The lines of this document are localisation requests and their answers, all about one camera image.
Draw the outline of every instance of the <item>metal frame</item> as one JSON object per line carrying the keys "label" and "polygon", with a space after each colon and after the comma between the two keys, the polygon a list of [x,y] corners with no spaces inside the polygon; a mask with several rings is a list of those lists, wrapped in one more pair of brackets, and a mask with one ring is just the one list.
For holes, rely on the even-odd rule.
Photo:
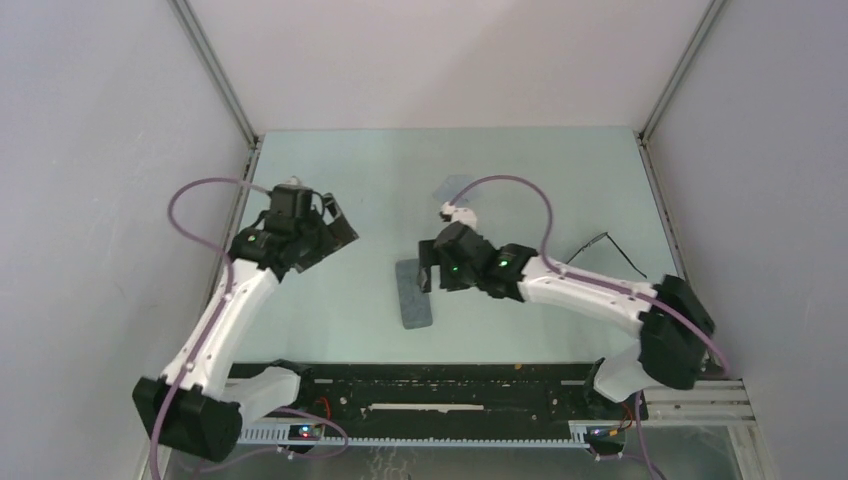
{"label": "metal frame", "polygon": [[[289,426],[308,422],[296,419],[263,418],[242,430],[239,445],[311,445],[313,442],[287,440]],[[486,448],[588,448],[584,436],[587,427],[579,424],[569,425],[572,438],[562,440],[434,440],[434,439],[396,439],[350,437],[353,447],[486,447]],[[321,445],[343,445],[339,438],[324,439]]]}
{"label": "metal frame", "polygon": [[669,103],[674,97],[674,94],[677,92],[677,88],[682,83],[683,78],[686,76],[686,73],[689,71],[689,68],[694,62],[695,57],[701,50],[704,40],[706,40],[713,26],[715,26],[716,21],[719,19],[719,15],[724,10],[724,7],[728,2],[729,0],[711,0],[710,5],[704,12],[704,16],[701,17],[701,21],[695,28],[692,38],[689,39],[689,44],[686,45],[683,55],[677,62],[677,66],[674,68],[674,73],[672,73],[671,78],[669,78],[662,94],[660,94],[660,98],[654,105],[654,109],[651,111],[651,114],[648,115],[648,120],[645,122],[644,128],[642,128],[642,132],[639,134],[639,137],[643,141],[650,141],[651,137],[654,135],[657,125],[659,125]]}
{"label": "metal frame", "polygon": [[[242,134],[250,147],[243,177],[245,180],[250,181],[255,173],[256,164],[260,154],[261,144],[259,142],[259,138],[253,130],[253,127],[250,125],[247,115],[238,101],[232,85],[227,79],[214,50],[209,44],[209,40],[203,32],[200,22],[198,21],[194,10],[191,8],[189,1],[169,0],[169,3],[174,8],[175,14],[186,29],[190,41],[196,48],[201,60],[209,71],[213,82],[219,89],[225,103],[238,123],[239,129],[242,131]],[[672,216],[664,200],[662,182],[660,181],[658,173],[651,161],[649,144],[657,126],[668,108],[668,105],[672,101],[680,84],[692,66],[694,59],[699,53],[704,40],[716,24],[727,3],[728,0],[712,0],[710,2],[710,5],[707,7],[704,16],[693,33],[674,70],[674,73],[663,89],[663,92],[657,100],[643,129],[641,132],[636,134],[639,152],[654,195],[654,200],[662,219],[663,228],[671,248],[675,268],[677,269],[678,274],[683,277],[688,277],[684,265],[683,253],[681,252],[680,245],[677,241]],[[233,235],[235,235],[238,231],[246,199],[246,192],[240,192],[228,218],[229,228],[225,237],[226,241],[230,241]],[[212,275],[212,279],[210,280],[210,292],[212,286],[214,286],[215,282],[217,282],[217,275],[218,271],[216,269],[215,273]],[[696,388],[692,391],[651,389],[646,391],[645,398],[649,411],[649,420],[644,422],[645,426],[724,426],[727,428],[728,434],[730,435],[740,469],[741,480],[771,480],[776,478],[771,466],[770,457],[765,449],[759,428],[756,425],[754,413],[751,409],[747,393],[745,392],[745,387],[741,381],[699,382]],[[504,443],[503,446],[582,447],[583,444],[579,442],[579,439],[582,438],[581,433],[584,433],[585,428],[589,426],[599,425],[603,425],[603,422],[570,422],[572,432],[578,440],[577,442],[563,442],[562,445],[547,443],[539,443],[537,445],[536,443],[519,442],[520,444],[517,443],[516,445],[512,445],[512,443]],[[279,421],[277,420],[268,419],[268,422],[263,420],[263,423],[258,424],[258,428],[262,431],[253,432],[253,429],[246,429],[243,432],[242,443],[257,444],[265,442],[267,444],[268,441],[275,440],[276,436],[280,435],[280,432],[278,431],[280,428]],[[376,445],[379,442],[375,443],[374,439],[361,439],[360,442],[359,439],[357,439],[355,443]],[[168,463],[170,455],[170,448],[160,447],[159,458],[163,465]],[[146,450],[141,459],[141,465],[138,471],[139,474],[136,477],[137,479],[146,480],[151,478],[147,466]]]}
{"label": "metal frame", "polygon": [[221,93],[224,103],[226,103],[227,108],[238,124],[239,130],[244,135],[248,147],[251,149],[256,147],[259,141],[256,131],[250,124],[250,120],[248,120],[247,114],[244,112],[244,108],[242,108],[232,84],[230,84],[230,80],[227,78],[226,73],[224,73],[224,68],[221,66],[218,56],[215,55],[215,50],[212,49],[212,45],[209,43],[209,39],[206,37],[206,33],[204,33],[203,27],[200,25],[200,21],[197,19],[197,14],[194,13],[191,4],[188,0],[168,0],[168,3],[171,4],[174,14],[183,28],[185,28],[189,41],[200,56],[200,60],[203,62],[209,75],[211,75],[212,83],[215,84],[215,87]]}

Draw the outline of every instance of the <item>black cable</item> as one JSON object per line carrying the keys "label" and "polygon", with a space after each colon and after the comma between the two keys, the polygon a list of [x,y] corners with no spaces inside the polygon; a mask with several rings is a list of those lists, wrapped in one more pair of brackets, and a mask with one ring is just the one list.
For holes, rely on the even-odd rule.
{"label": "black cable", "polygon": [[572,261],[572,260],[574,260],[575,258],[577,258],[577,255],[580,255],[580,254],[581,254],[581,253],[583,253],[583,251],[584,251],[584,250],[586,250],[587,248],[589,248],[589,247],[591,247],[592,245],[594,245],[594,244],[598,243],[599,241],[603,240],[603,239],[604,239],[604,237],[608,238],[608,239],[609,239],[609,241],[610,241],[610,242],[612,242],[612,244],[613,244],[613,246],[615,247],[615,249],[616,249],[616,250],[618,250],[618,253],[620,253],[620,254],[621,254],[621,256],[622,256],[622,257],[624,257],[624,259],[625,259],[625,260],[627,260],[627,263],[629,263],[629,264],[630,264],[630,266],[631,266],[631,267],[633,267],[633,270],[636,270],[637,272],[639,272],[639,275],[642,275],[642,277],[643,277],[645,280],[647,280],[647,279],[648,279],[648,276],[647,276],[647,275],[645,275],[645,272],[643,272],[642,270],[639,270],[639,268],[638,268],[638,267],[636,267],[636,265],[633,263],[633,261],[631,261],[631,260],[630,260],[630,257],[628,257],[626,253],[624,253],[624,250],[622,250],[622,249],[621,249],[621,247],[619,247],[619,246],[618,246],[618,244],[617,244],[617,243],[615,243],[615,240],[613,240],[613,239],[612,239],[612,237],[610,236],[609,232],[604,232],[604,233],[601,233],[601,234],[599,234],[599,235],[596,235],[596,236],[595,236],[595,238],[593,238],[593,239],[589,240],[589,241],[588,241],[585,245],[583,245],[582,247],[580,247],[580,250],[577,250],[577,252],[575,252],[575,253],[574,253],[574,255],[572,255],[572,256],[571,256],[571,258],[569,258],[568,260],[566,260],[566,261],[565,261],[565,263],[571,263],[571,261]]}
{"label": "black cable", "polygon": [[258,226],[259,226],[259,223],[260,223],[262,220],[265,220],[265,216],[266,216],[266,215],[268,215],[268,210],[262,210],[261,212],[259,212],[259,216],[258,216],[258,217],[256,217],[256,221],[255,221],[255,222],[253,222],[252,224],[250,224],[247,228],[256,228],[256,227],[258,227]]}

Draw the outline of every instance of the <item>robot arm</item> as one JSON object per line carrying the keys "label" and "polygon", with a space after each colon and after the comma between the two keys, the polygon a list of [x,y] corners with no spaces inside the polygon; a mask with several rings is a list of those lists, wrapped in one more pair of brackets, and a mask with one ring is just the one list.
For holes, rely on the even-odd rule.
{"label": "robot arm", "polygon": [[[229,293],[222,279],[177,356],[158,379],[141,378],[133,390],[136,408],[151,434],[164,397],[185,366],[159,441],[212,461],[229,455],[242,425],[303,394],[300,381],[306,372],[287,362],[276,362],[238,385],[226,385],[233,357],[259,307],[289,270],[303,272],[358,238],[330,194],[318,195],[292,179],[269,195],[269,210],[233,239],[228,253],[234,267]],[[321,199],[320,213],[312,207],[316,195]],[[221,303],[222,297],[227,301]],[[194,348],[199,350],[191,355]]]}
{"label": "robot arm", "polygon": [[[587,387],[609,401],[622,402],[651,386],[680,390],[694,387],[706,346],[642,299],[655,298],[674,306],[712,336],[712,320],[683,280],[666,276],[657,285],[628,282],[551,261],[559,270],[554,272],[535,249],[516,244],[496,249],[477,233],[477,218],[470,209],[445,204],[441,216],[449,225],[434,240],[419,242],[422,291],[431,291],[431,267],[439,266],[444,290],[476,287],[494,298],[557,305],[623,330],[639,343],[615,357],[602,359],[587,380]],[[629,293],[600,286],[604,283],[624,287]]]}

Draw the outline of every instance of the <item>floor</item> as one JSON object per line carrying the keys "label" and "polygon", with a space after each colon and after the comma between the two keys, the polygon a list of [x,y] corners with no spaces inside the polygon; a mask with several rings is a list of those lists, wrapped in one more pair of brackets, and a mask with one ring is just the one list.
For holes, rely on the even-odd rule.
{"label": "floor", "polygon": [[[395,262],[444,226],[438,210],[451,176],[514,174],[550,196],[550,255],[565,260],[610,232],[651,281],[674,272],[633,133],[626,128],[502,128],[276,132],[265,136],[254,181],[292,175],[332,192],[360,239],[303,275],[286,277],[246,334],[237,361],[515,363],[593,362],[633,340],[562,308],[494,300],[478,291],[434,292],[434,323],[405,330]],[[495,245],[538,246],[542,202],[508,182],[478,187],[469,206]],[[252,194],[243,225],[267,207]],[[639,280],[608,241],[574,264]]]}

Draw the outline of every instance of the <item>purple cable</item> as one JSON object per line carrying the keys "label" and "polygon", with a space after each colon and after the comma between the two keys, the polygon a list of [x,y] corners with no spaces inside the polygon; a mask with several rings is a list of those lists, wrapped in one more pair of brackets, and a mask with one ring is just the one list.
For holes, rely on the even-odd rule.
{"label": "purple cable", "polygon": [[642,450],[642,458],[645,460],[645,464],[648,465],[648,472],[651,474],[651,478],[655,479],[655,467],[652,466],[653,464],[648,456],[648,444],[645,442],[645,433],[642,431],[642,409],[639,408],[639,406],[642,405],[642,395],[644,395],[644,392],[636,394],[636,412],[634,412],[636,414],[636,433],[639,435],[639,447]]}
{"label": "purple cable", "polygon": [[[633,292],[631,289],[629,289],[627,287],[623,287],[621,285],[618,285],[618,284],[612,283],[612,282],[608,282],[606,280],[600,280],[600,279],[597,279],[597,278],[592,278],[592,277],[588,277],[588,276],[585,276],[585,275],[581,275],[581,274],[573,273],[573,272],[569,272],[569,271],[566,271],[565,273],[563,273],[562,270],[560,270],[556,265],[554,265],[554,263],[551,262],[551,259],[548,258],[548,239],[551,236],[551,231],[553,230],[553,227],[554,227],[554,210],[553,210],[553,207],[551,206],[551,201],[548,198],[548,196],[535,183],[533,183],[533,182],[531,182],[531,181],[529,181],[525,178],[517,177],[515,175],[491,175],[491,176],[488,176],[488,177],[483,177],[483,178],[480,178],[480,179],[477,179],[477,180],[471,182],[467,187],[463,188],[458,194],[456,194],[456,196],[453,198],[453,200],[450,201],[450,205],[456,204],[456,202],[458,202],[462,198],[463,195],[468,193],[472,188],[476,187],[477,185],[480,185],[481,183],[490,182],[490,181],[493,181],[493,180],[511,180],[511,181],[514,181],[514,182],[521,183],[523,185],[526,185],[526,186],[532,188],[533,191],[535,191],[542,198],[542,201],[545,203],[545,209],[548,211],[548,223],[545,226],[545,233],[544,233],[544,235],[542,235],[542,244],[539,247],[539,257],[542,259],[542,263],[545,264],[545,266],[548,268],[548,270],[550,270],[553,273],[556,273],[557,275],[564,276],[564,277],[570,278],[572,280],[577,280],[578,282],[581,282],[581,283],[586,283],[586,284],[589,284],[589,285],[594,285],[594,286],[597,286],[597,287],[606,288],[608,290],[612,290],[612,291],[617,292],[617,293],[621,293],[621,294],[625,294],[625,295],[634,295],[635,294],[636,298],[638,298],[639,300],[643,300],[645,302],[648,302],[648,304],[655,306],[655,307],[659,308],[660,310],[662,310],[663,312],[671,315],[672,318],[674,318],[675,320],[677,320],[678,322],[683,324],[684,327],[686,327],[689,331],[691,331],[693,334],[695,334],[695,336],[698,337],[699,340],[704,342],[704,344],[707,346],[707,349],[709,349],[709,351],[713,355],[715,355],[716,358],[718,358],[718,361],[721,364],[721,368],[722,368],[721,374],[724,375],[724,374],[727,373],[727,371],[728,371],[727,366],[729,365],[729,362],[727,361],[727,357],[725,357],[724,353],[718,348],[718,346],[715,344],[715,342],[713,342],[710,337],[708,337],[706,334],[704,334],[704,332],[702,332],[701,329],[699,329],[697,326],[695,326],[695,324],[692,323],[691,320],[689,320],[688,318],[683,316],[683,314],[681,314],[677,310],[671,308],[665,302],[662,302],[660,300],[657,300],[656,298],[645,295],[644,293]],[[651,465],[653,465],[653,464],[651,463],[651,460],[648,457],[648,451],[645,448],[645,437],[642,433],[642,419],[641,419],[641,416],[639,414],[639,405],[640,405],[641,395],[642,395],[642,393],[639,392],[639,395],[637,396],[637,400],[636,400],[636,430],[639,433],[639,443],[642,447],[642,455],[644,457],[643,461],[645,462],[646,465],[648,465],[648,471],[651,473],[651,478],[655,478],[654,468],[651,467]]]}
{"label": "purple cable", "polygon": [[212,316],[209,318],[209,322],[203,328],[203,331],[200,332],[200,336],[198,337],[197,342],[195,342],[194,346],[191,348],[191,351],[186,357],[186,362],[180,368],[180,372],[177,374],[177,377],[173,380],[171,388],[168,389],[168,393],[165,394],[165,399],[162,401],[162,406],[159,407],[159,412],[156,415],[156,421],[153,423],[153,431],[150,433],[150,453],[148,455],[148,464],[150,467],[150,474],[151,476],[153,476],[153,480],[162,480],[162,474],[159,472],[159,437],[162,435],[162,426],[165,423],[165,416],[167,415],[168,409],[170,408],[171,403],[174,401],[174,396],[176,396],[177,390],[180,388],[180,384],[183,382],[183,379],[185,379],[186,373],[188,373],[185,364],[193,362],[194,359],[197,357],[198,352],[200,352],[200,348],[203,346],[203,343],[209,337],[209,334],[212,332],[212,328],[215,326],[215,323],[218,321],[218,317],[221,316],[221,312],[224,310],[224,306],[227,304],[227,295],[233,289],[232,279],[235,276],[235,273],[233,271],[233,262],[232,260],[230,260],[230,257],[227,256],[227,252],[218,245],[189,232],[188,230],[183,228],[177,222],[177,219],[174,217],[174,205],[176,205],[177,200],[182,197],[185,192],[191,190],[192,188],[207,183],[230,183],[233,185],[247,187],[264,194],[268,193],[268,190],[260,186],[253,185],[250,182],[245,182],[243,180],[226,177],[210,177],[195,180],[191,183],[186,184],[185,186],[177,190],[177,192],[174,193],[174,196],[171,197],[171,201],[168,202],[168,220],[171,222],[171,225],[177,230],[177,232],[180,233],[180,235],[188,238],[189,240],[193,240],[220,255],[221,258],[224,260],[226,274],[224,275],[224,295],[221,296],[221,299],[215,306],[215,310],[212,313]]}
{"label": "purple cable", "polygon": [[[643,465],[645,464],[645,459],[640,457],[639,455],[631,455],[629,453],[623,453],[621,455],[600,455],[591,446],[589,447],[589,452],[592,454],[592,456],[595,457],[595,460],[599,461],[599,462],[607,462],[607,461],[612,461],[612,460],[618,460],[618,461],[620,461],[620,460],[632,460],[634,462],[638,462],[638,463],[641,463]],[[668,477],[666,477],[665,474],[662,473],[662,471],[659,468],[657,468],[657,466],[655,464],[651,463],[650,469],[652,469],[654,472],[656,472],[656,474],[660,477],[660,480],[668,480]]]}
{"label": "purple cable", "polygon": [[256,449],[256,450],[251,450],[251,451],[245,453],[244,455],[240,455],[240,456],[238,456],[238,457],[236,457],[232,460],[228,460],[224,463],[214,465],[214,466],[211,466],[211,467],[206,467],[206,468],[200,468],[200,466],[203,464],[202,461],[200,463],[198,463],[196,466],[192,467],[192,466],[189,466],[189,465],[186,465],[185,463],[183,463],[183,461],[181,459],[178,459],[180,467],[182,467],[183,470],[194,472],[193,478],[196,478],[198,475],[200,475],[202,473],[217,472],[217,471],[223,470],[225,468],[229,468],[229,467],[241,462],[242,460],[246,460],[250,457],[253,457],[253,456],[256,456],[256,455],[262,455],[262,454],[265,454],[265,453],[285,452],[285,453],[292,455],[292,456],[295,456],[295,457],[306,458],[306,459],[310,459],[310,460],[320,460],[320,459],[332,458],[332,457],[335,457],[337,455],[341,455],[342,452],[347,450],[347,448],[350,446],[350,437],[348,437],[347,432],[345,432],[344,429],[341,426],[339,426],[339,424],[337,424],[336,422],[330,421],[326,418],[321,418],[317,415],[312,415],[311,413],[301,412],[300,410],[295,410],[293,408],[288,408],[288,407],[280,407],[280,408],[278,408],[274,411],[276,413],[287,413],[289,415],[294,415],[294,416],[301,417],[301,418],[307,418],[309,420],[314,420],[316,422],[321,422],[323,424],[329,425],[330,427],[333,428],[333,430],[335,430],[335,431],[339,432],[339,434],[341,434],[342,439],[344,440],[344,443],[342,444],[341,448],[333,450],[332,452],[329,452],[329,453],[322,453],[322,454],[318,454],[318,455],[315,455],[315,454],[310,455],[310,454],[306,454],[306,453],[293,452],[293,451],[288,450],[285,447],[280,446],[280,445],[273,446],[273,447],[259,448],[259,449]]}

